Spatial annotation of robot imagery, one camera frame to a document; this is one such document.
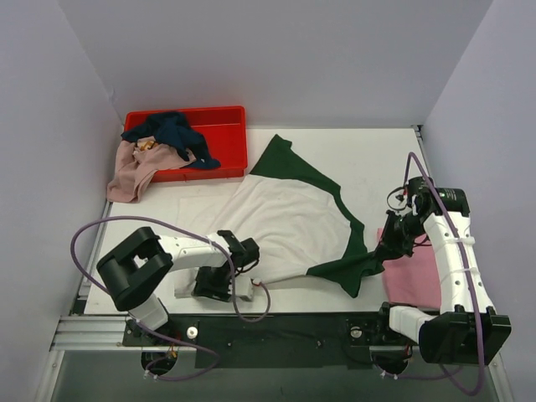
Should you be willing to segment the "white and green t-shirt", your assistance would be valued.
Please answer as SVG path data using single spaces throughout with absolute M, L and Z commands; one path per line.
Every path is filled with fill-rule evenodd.
M 363 224 L 344 205 L 341 187 L 275 135 L 233 193 L 191 196 L 178 204 L 178 225 L 198 235 L 228 229 L 253 239 L 260 255 L 246 276 L 266 285 L 314 276 L 352 298 L 362 280 L 383 272 L 364 243 Z

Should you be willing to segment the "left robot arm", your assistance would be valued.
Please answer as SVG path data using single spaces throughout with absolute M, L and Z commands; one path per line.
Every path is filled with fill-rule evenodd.
M 260 261 L 260 247 L 248 238 L 236 239 L 219 230 L 206 242 L 189 237 L 160 236 L 141 227 L 97 263 L 97 271 L 119 312 L 143 323 L 142 335 L 154 345 L 170 339 L 173 325 L 155 290 L 174 271 L 192 270 L 193 289 L 187 294 L 220 302 L 231 299 L 231 269 L 235 268 L 238 296 L 249 299 L 253 285 L 241 271 Z

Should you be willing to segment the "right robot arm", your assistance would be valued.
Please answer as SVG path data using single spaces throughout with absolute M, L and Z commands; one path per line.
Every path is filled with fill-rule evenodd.
M 386 303 L 374 334 L 384 343 L 405 336 L 418 344 L 427 363 L 488 365 L 512 327 L 508 316 L 496 312 L 482 283 L 466 195 L 414 177 L 404 185 L 404 196 L 408 211 L 387 213 L 374 258 L 384 263 L 411 257 L 417 239 L 425 236 L 434 253 L 441 306 L 432 316 L 408 303 Z

